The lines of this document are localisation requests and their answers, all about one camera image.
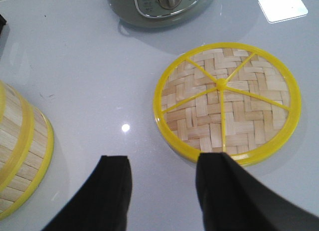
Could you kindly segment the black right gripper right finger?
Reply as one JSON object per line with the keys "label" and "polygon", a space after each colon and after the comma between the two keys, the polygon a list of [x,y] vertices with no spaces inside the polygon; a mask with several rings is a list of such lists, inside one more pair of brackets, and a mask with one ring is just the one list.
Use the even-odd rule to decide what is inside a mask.
{"label": "black right gripper right finger", "polygon": [[264,186],[226,153],[201,153],[196,190],[207,231],[317,231],[319,219]]}

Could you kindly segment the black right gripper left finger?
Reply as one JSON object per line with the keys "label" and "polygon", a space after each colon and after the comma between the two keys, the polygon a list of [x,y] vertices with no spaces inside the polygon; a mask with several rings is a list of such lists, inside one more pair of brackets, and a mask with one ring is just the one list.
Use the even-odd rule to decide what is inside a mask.
{"label": "black right gripper left finger", "polygon": [[102,156],[83,186],[44,230],[124,231],[131,194],[128,157]]}

